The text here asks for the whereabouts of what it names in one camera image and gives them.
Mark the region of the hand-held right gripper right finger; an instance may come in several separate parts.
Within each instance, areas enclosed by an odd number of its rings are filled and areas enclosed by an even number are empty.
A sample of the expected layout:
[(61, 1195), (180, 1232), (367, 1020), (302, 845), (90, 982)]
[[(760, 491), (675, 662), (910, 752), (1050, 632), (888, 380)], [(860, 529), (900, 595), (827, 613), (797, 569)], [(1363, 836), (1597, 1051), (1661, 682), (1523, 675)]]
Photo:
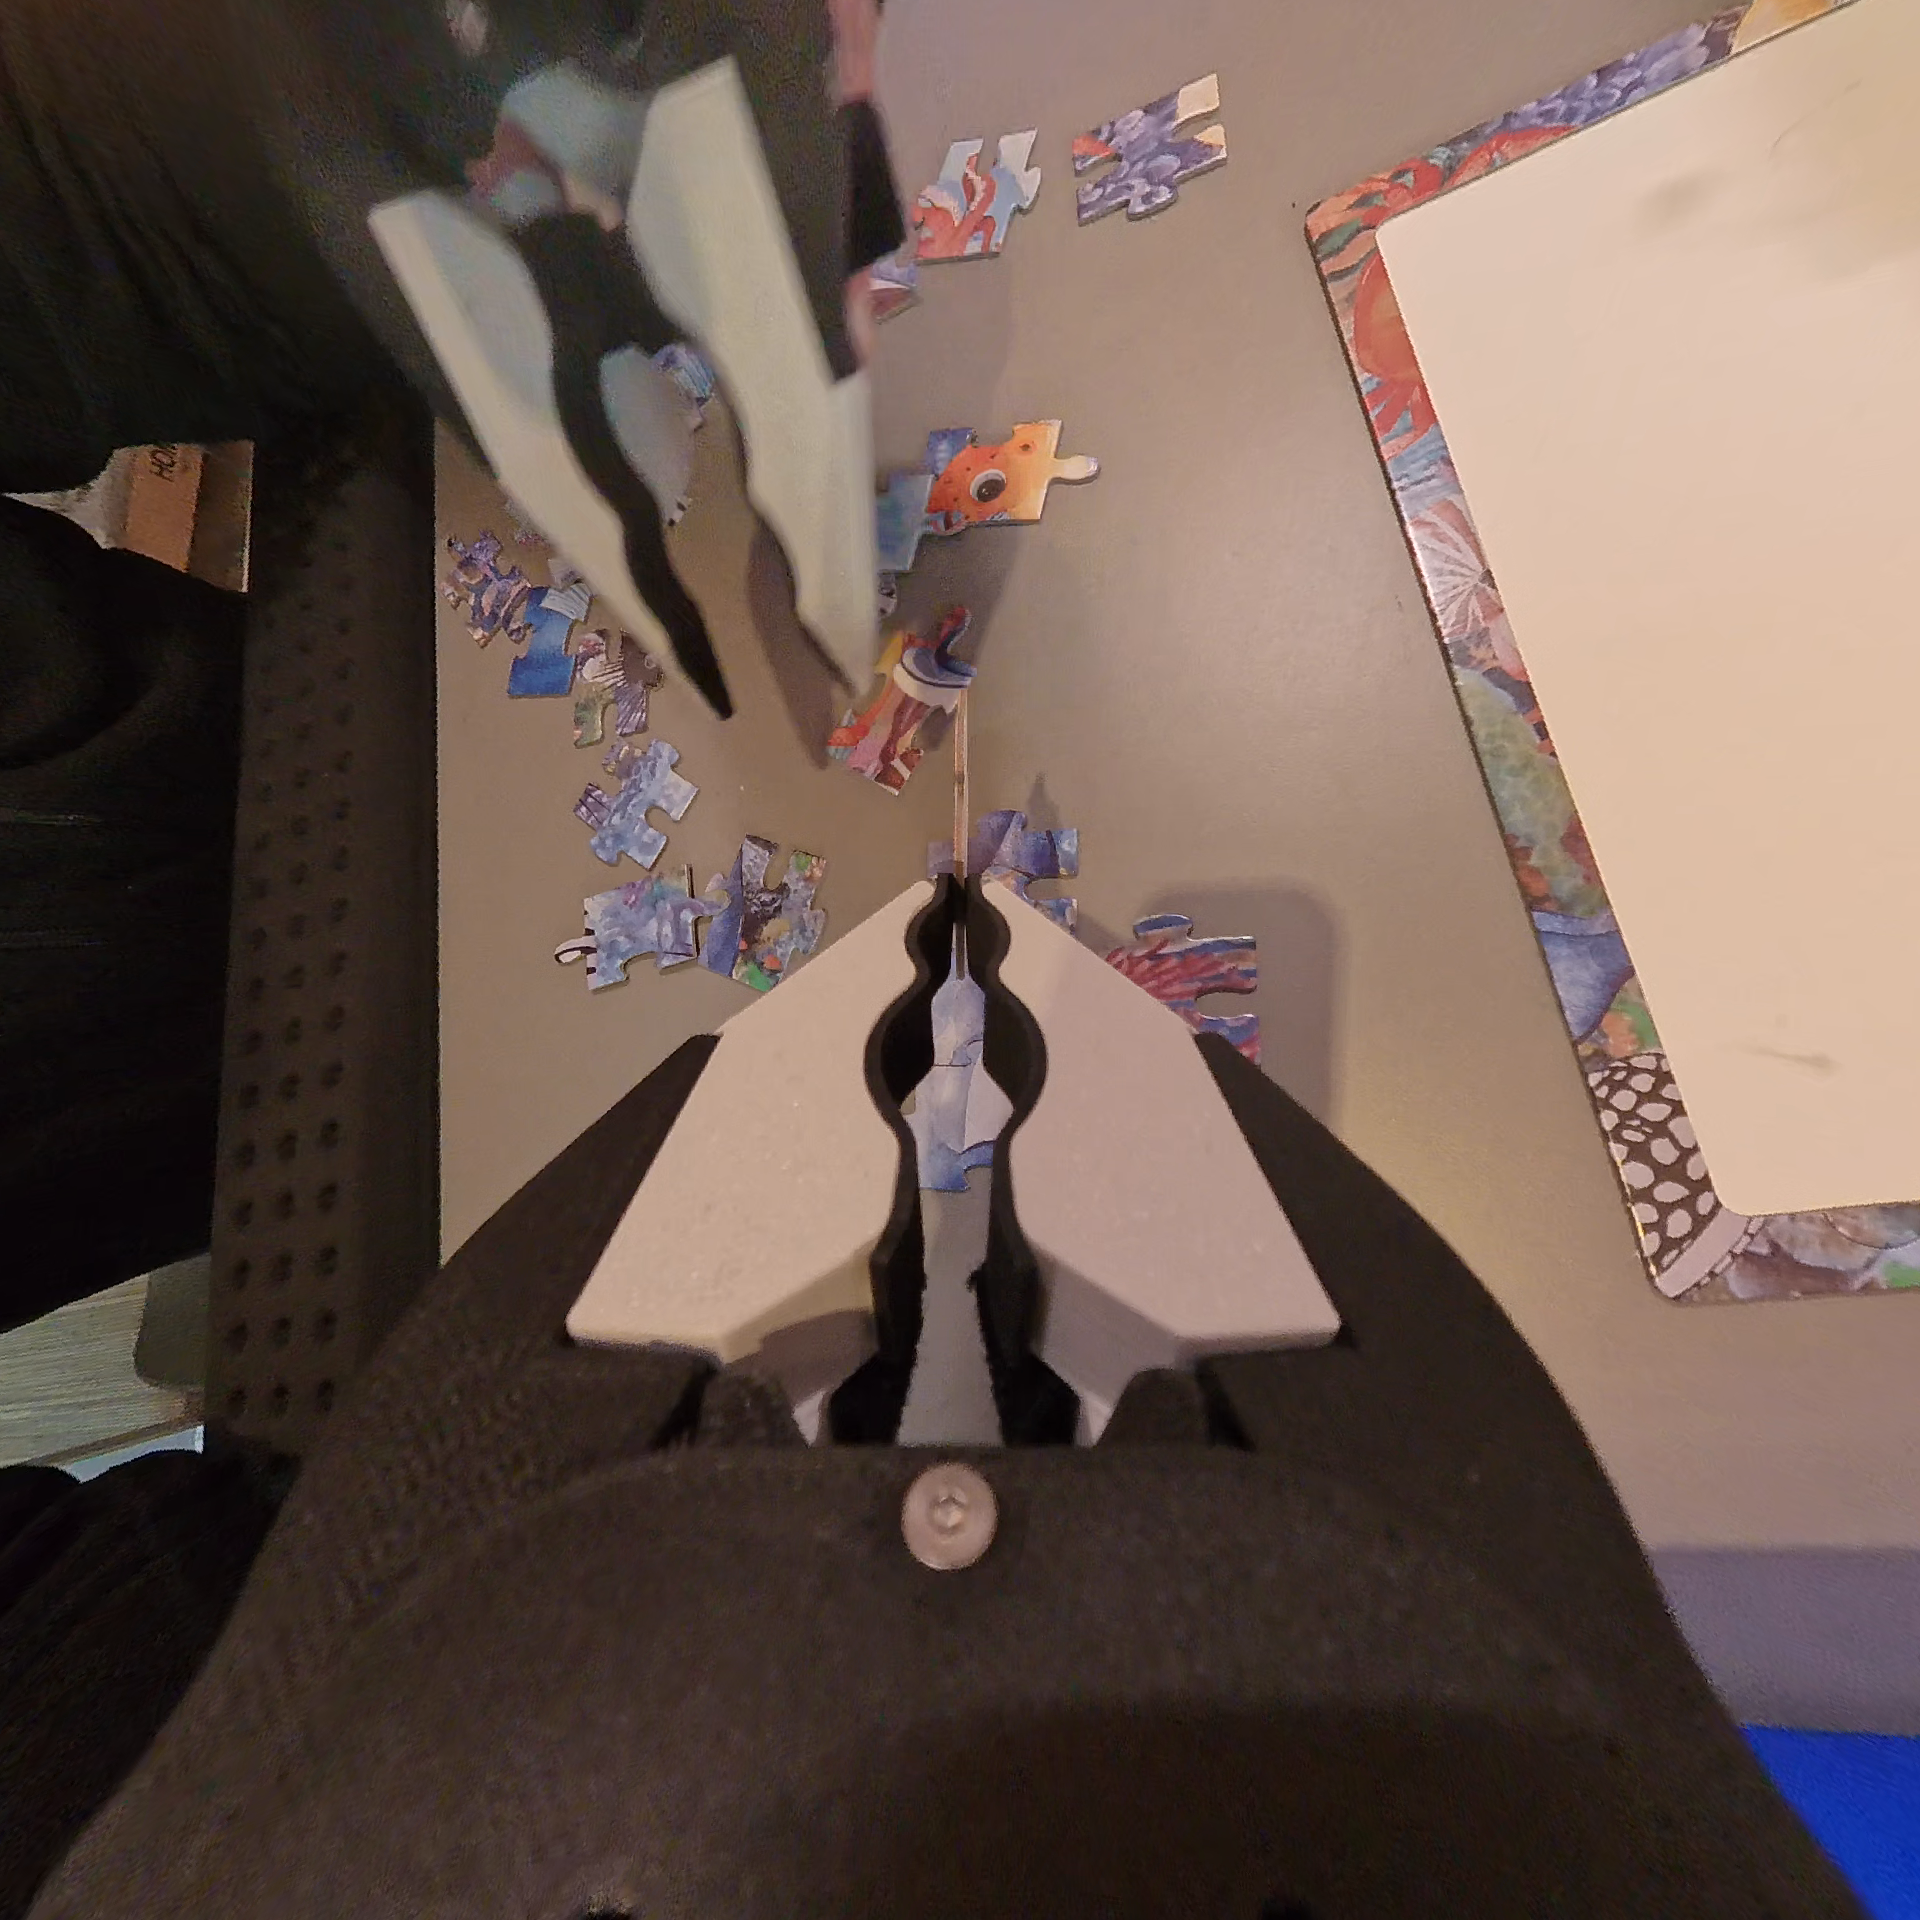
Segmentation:
[(1340, 1318), (1198, 1039), (1000, 882), (968, 882), (992, 1141), (971, 1274), (1000, 1438), (1096, 1438), (1136, 1378), (1319, 1351)]

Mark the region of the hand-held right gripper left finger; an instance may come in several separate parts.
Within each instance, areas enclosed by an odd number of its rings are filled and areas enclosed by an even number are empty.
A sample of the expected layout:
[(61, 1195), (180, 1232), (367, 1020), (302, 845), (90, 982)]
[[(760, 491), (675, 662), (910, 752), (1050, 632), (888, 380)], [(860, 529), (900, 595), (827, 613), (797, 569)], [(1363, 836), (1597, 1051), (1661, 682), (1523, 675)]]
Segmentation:
[(568, 1310), (576, 1346), (745, 1365), (831, 1443), (899, 1438), (925, 1331), (905, 1106), (959, 914), (953, 878), (910, 882), (725, 1023)]

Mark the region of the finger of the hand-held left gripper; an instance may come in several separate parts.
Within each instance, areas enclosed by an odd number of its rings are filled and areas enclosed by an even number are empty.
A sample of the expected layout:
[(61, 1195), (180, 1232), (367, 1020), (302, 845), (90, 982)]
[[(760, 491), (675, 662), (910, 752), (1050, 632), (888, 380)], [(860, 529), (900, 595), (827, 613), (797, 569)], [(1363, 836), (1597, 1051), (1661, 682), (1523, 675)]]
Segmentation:
[(514, 234), (432, 189), (374, 206), (368, 230), (504, 494), (617, 619), (729, 720), (705, 616), (598, 391), (604, 357), (637, 346), (589, 288), (592, 270), (617, 264), (619, 250), (588, 216)]
[(720, 374), (797, 625), (851, 684), (875, 662), (879, 623), (868, 378), (839, 371), (842, 243), (831, 222), (783, 206), (735, 59), (647, 106), (626, 239), (662, 314)]

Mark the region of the pale blue clownfish-tab puzzle piece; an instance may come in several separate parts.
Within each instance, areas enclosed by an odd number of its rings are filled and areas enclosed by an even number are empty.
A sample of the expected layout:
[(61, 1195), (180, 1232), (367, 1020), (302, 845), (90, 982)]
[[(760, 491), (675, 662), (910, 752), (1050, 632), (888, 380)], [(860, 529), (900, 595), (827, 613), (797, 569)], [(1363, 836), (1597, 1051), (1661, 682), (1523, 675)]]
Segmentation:
[(647, 486), (663, 526), (680, 525), (691, 503), (693, 438), (705, 425), (716, 383), (684, 342), (652, 353), (637, 346), (604, 357), (598, 396), (626, 463)]

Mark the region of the blue white-patch puzzle piece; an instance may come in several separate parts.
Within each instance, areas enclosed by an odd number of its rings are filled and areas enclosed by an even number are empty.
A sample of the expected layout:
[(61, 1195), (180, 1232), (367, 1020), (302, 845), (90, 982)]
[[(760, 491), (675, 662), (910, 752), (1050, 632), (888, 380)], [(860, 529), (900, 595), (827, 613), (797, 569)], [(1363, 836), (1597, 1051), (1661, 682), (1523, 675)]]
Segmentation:
[(933, 1068), (914, 1093), (908, 1128), (920, 1149), (920, 1185), (967, 1191), (971, 1169), (989, 1166), (1012, 1102), (978, 1058)]

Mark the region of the orange pufferfish puzzle piece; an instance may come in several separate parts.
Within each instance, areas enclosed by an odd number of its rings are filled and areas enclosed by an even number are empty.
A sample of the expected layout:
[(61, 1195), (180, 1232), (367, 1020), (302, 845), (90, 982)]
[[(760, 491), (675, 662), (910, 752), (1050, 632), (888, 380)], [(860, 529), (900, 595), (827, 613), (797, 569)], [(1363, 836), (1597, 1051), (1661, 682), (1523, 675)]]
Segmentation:
[(974, 429), (928, 434), (920, 466), (893, 470), (878, 488), (878, 571), (900, 576), (928, 538), (959, 538), (971, 526), (1032, 525), (1054, 486), (1097, 476), (1097, 458), (1058, 453), (1062, 420), (1018, 422), (1003, 441)]

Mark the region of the red white banded puzzle piece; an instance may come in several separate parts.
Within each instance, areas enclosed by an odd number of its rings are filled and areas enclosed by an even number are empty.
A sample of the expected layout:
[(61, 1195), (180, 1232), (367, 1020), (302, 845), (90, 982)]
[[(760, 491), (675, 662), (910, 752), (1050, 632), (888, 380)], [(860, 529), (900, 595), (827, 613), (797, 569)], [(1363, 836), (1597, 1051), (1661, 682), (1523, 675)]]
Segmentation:
[(925, 732), (955, 717), (978, 665), (967, 657), (971, 612), (949, 607), (928, 632), (899, 629), (878, 662), (878, 684), (827, 735), (827, 760), (899, 799), (925, 760)]

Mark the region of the brown cardboard box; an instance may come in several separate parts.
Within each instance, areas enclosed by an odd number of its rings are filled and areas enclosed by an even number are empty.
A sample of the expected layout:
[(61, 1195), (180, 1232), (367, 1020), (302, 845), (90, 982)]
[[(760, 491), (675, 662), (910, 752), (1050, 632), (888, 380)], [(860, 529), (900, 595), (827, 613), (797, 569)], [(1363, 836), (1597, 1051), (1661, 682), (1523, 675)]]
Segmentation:
[(251, 587), (253, 443), (122, 449), (87, 494), (83, 525), (219, 591)]

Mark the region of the pile of loose puzzle pieces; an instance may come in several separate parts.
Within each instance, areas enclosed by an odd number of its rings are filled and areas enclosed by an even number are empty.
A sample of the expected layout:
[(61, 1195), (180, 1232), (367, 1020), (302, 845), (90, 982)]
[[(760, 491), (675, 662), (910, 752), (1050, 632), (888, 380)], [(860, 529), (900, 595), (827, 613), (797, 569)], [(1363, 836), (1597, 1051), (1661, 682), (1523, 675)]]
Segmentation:
[[(896, 254), (868, 270), (878, 317), (905, 308), (920, 293), (922, 270), (934, 260), (997, 258), (1005, 226), (1028, 212), (1041, 192), (1041, 168), (1032, 164), (1038, 133), (997, 135), (992, 164), (986, 167), (983, 139), (955, 139), (939, 175), (922, 187)], [(448, 574), (448, 598), (460, 600), (460, 580), (484, 571), (472, 612), (472, 634), (486, 644), (511, 634), (522, 646), (507, 678), (515, 698), (573, 696), (573, 744), (598, 745), (605, 709), (619, 709), (605, 775), (617, 790), (585, 785), (573, 810), (589, 831), (589, 850), (609, 866), (635, 861), (652, 870), (666, 839), (650, 819), (663, 811), (683, 819), (697, 796), (676, 775), (676, 752), (663, 741), (643, 741), (647, 728), (647, 690), (662, 682), (658, 662), (631, 634), (588, 629), (589, 591), (554, 576), (530, 587), (515, 571), (498, 569), (498, 544), (476, 538), (453, 540), (448, 554), (459, 567)], [(900, 576), (879, 576), (881, 616), (891, 616)], [(812, 941), (820, 914), (785, 907), (763, 890), (770, 850), (755, 845), (754, 878), (731, 873), (731, 907), (720, 899), (725, 879), (709, 895), (691, 893), (687, 878), (663, 882), (626, 882), (588, 902), (588, 932), (559, 949), (559, 961), (588, 956), (592, 986), (609, 989), (626, 977), (626, 961), (652, 953), (658, 970), (701, 961), (710, 973), (770, 990), (789, 970), (796, 953)]]

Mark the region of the blue plastic bin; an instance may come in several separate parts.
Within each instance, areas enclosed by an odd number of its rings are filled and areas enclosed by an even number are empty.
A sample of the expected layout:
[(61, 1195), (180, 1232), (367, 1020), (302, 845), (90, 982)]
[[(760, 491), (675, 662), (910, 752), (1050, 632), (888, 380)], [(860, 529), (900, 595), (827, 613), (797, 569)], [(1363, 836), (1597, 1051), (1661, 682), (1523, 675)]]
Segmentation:
[(1917, 1739), (1745, 1726), (1760, 1763), (1874, 1917), (1917, 1917)]

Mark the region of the puzzle frame board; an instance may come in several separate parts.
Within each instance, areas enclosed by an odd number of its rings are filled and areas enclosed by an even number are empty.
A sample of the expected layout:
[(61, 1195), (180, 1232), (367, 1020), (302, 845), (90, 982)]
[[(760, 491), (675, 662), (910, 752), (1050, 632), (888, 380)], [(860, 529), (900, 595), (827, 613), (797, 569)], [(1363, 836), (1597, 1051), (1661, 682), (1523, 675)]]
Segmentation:
[(1307, 234), (1648, 1284), (1915, 1294), (1915, 5), (1715, 5)]

